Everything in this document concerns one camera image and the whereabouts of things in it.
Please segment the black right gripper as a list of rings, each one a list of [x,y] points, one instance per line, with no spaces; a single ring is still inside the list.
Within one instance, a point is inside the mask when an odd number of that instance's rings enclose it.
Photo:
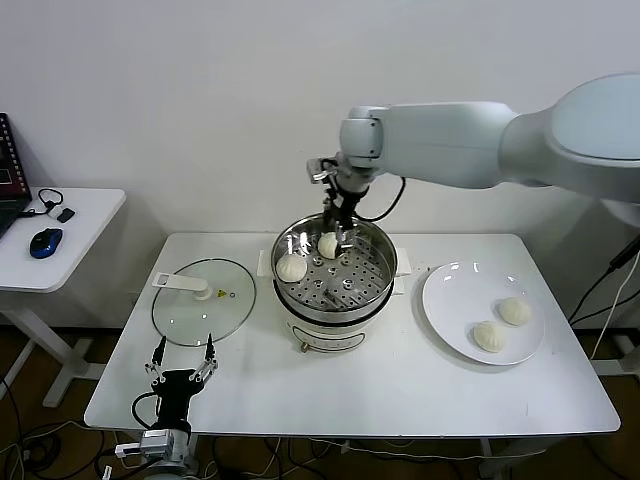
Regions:
[[[336,230],[336,208],[340,208],[345,199],[352,199],[358,203],[366,195],[370,186],[370,176],[359,172],[330,172],[327,181],[327,197],[323,200],[323,233]],[[340,252],[353,246],[355,232],[352,211],[340,209],[337,220],[337,246]]]

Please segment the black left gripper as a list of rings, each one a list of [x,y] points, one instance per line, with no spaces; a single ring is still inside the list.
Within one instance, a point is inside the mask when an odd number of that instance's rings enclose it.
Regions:
[[[218,368],[215,345],[208,334],[204,360],[194,369],[170,370],[163,373],[162,361],[167,338],[161,337],[145,372],[151,378],[152,391],[160,399],[156,425],[188,425],[191,398],[204,389],[204,384]]]

